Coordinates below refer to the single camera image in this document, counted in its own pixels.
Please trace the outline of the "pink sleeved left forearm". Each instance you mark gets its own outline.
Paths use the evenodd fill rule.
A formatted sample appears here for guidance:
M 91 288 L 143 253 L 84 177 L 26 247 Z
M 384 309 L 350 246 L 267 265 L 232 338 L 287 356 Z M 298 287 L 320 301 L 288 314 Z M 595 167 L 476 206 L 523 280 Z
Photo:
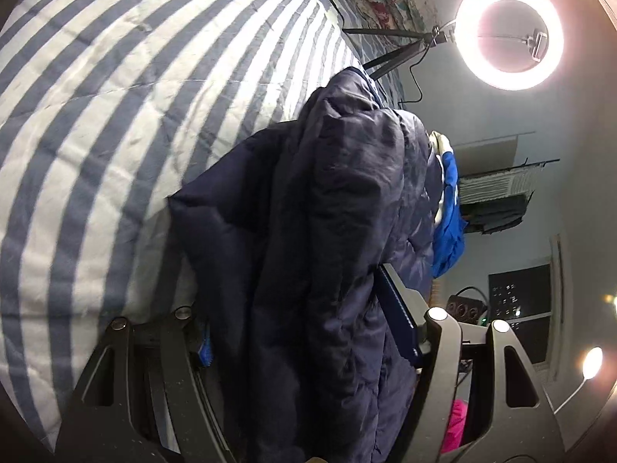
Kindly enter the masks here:
M 464 425 L 467 420 L 467 403 L 461 399 L 455 399 L 452 404 L 452 410 L 450 418 L 448 419 L 448 426 L 445 430 L 445 436 L 441 443 L 441 454 L 449 453 L 460 447 L 463 434 Z

